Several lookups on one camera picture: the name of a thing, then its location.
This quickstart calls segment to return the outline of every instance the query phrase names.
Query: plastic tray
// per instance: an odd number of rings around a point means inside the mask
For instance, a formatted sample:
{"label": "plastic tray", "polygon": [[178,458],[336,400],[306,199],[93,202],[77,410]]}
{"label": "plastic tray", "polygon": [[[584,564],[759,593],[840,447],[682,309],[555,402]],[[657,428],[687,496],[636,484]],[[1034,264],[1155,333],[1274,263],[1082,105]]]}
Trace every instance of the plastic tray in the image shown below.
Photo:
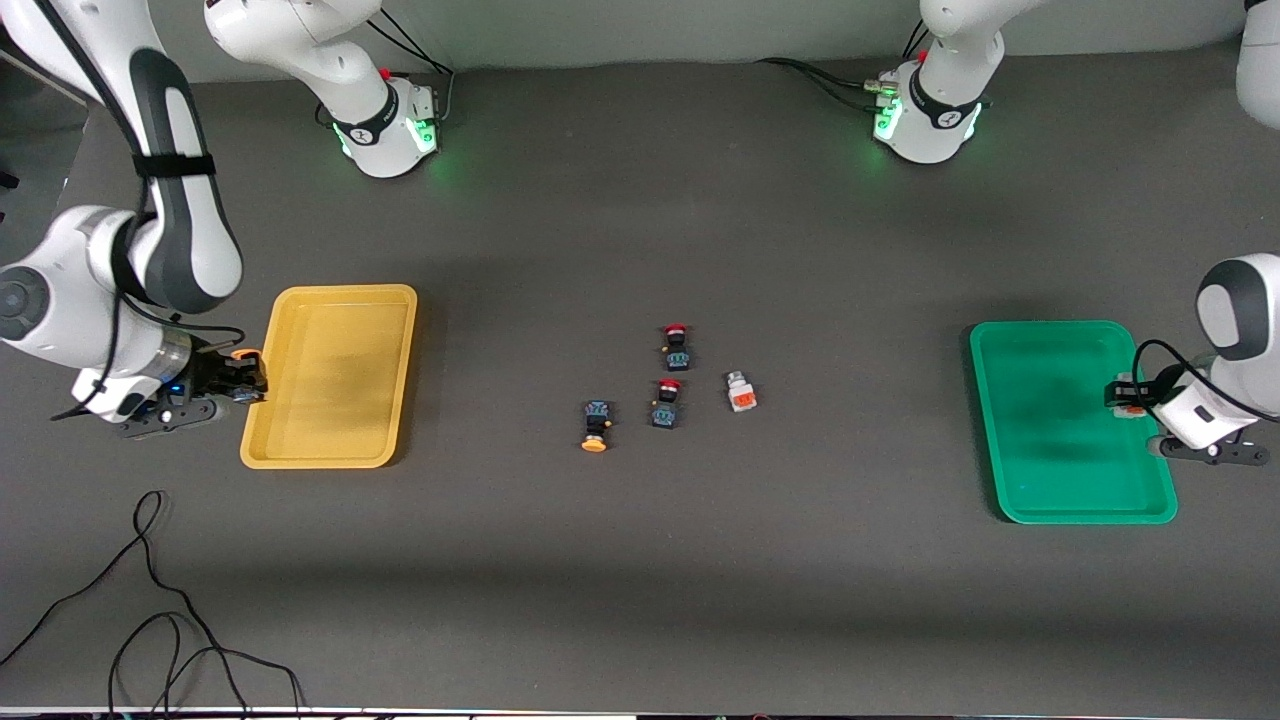
{"label": "plastic tray", "polygon": [[996,497],[1030,524],[1160,524],[1178,512],[1149,418],[1121,419],[1102,389],[1133,364],[1105,320],[983,323],[969,336]]}
{"label": "plastic tray", "polygon": [[357,469],[396,452],[417,293],[403,284],[294,287],[271,310],[269,391],[250,406],[255,469]]}

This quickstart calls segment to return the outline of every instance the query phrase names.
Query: yellow tray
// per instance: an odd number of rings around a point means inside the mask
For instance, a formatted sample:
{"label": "yellow tray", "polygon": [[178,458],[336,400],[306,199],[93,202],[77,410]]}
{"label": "yellow tray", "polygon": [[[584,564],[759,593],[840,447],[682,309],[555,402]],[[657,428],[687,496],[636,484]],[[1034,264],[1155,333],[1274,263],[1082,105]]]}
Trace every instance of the yellow tray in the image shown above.
{"label": "yellow tray", "polygon": [[417,293],[404,284],[293,287],[271,309],[265,402],[241,460],[259,470],[361,469],[396,452]]}

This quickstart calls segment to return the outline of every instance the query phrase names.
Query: cable connector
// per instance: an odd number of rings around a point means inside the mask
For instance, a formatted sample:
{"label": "cable connector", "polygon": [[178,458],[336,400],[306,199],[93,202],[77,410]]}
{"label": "cable connector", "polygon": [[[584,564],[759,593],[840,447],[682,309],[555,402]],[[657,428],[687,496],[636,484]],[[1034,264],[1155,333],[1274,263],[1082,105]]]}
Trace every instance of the cable connector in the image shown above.
{"label": "cable connector", "polygon": [[897,96],[897,83],[886,79],[865,79],[863,81],[863,90],[874,95],[884,95],[887,97]]}

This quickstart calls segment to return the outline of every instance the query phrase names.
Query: gray table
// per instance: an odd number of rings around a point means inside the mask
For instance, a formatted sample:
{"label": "gray table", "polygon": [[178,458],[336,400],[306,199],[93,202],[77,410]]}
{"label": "gray table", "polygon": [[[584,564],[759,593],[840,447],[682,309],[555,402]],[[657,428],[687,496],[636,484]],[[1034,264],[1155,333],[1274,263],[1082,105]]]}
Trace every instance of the gray table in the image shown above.
{"label": "gray table", "polygon": [[[1004,523],[961,364],[991,319],[1204,347],[1201,275],[1280,224],[1280,133],[1233,69],[1231,47],[1010,59],[934,168],[781,68],[468,73],[444,151],[387,182],[310,126],[301,85],[198,87],[246,260],[210,319],[260,341],[289,286],[412,283],[406,454],[256,473],[239,418],[141,443],[50,427],[72,373],[0,352],[0,644],[160,487],[161,571],[314,705],[1275,717],[1280,465],[1176,465],[1166,527]],[[132,193],[99,115],[64,202]],[[669,322],[699,365],[663,433],[643,418]],[[745,415],[735,368],[760,389]],[[598,396],[622,419],[602,456],[576,447]],[[124,634],[172,607],[140,566],[0,673],[0,705],[102,703]],[[127,659],[136,700],[165,659],[163,633]],[[211,667],[189,700],[230,701]]]}

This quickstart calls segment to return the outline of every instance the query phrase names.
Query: green plastic bin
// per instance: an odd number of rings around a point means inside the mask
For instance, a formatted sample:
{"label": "green plastic bin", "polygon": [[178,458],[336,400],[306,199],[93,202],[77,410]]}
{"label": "green plastic bin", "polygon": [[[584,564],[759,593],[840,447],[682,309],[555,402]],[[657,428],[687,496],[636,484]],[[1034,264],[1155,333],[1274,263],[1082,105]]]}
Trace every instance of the green plastic bin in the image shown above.
{"label": "green plastic bin", "polygon": [[1133,365],[1107,320],[982,323],[969,334],[996,498],[1027,524],[1161,524],[1178,512],[1169,462],[1147,452],[1151,418],[1102,404]]}

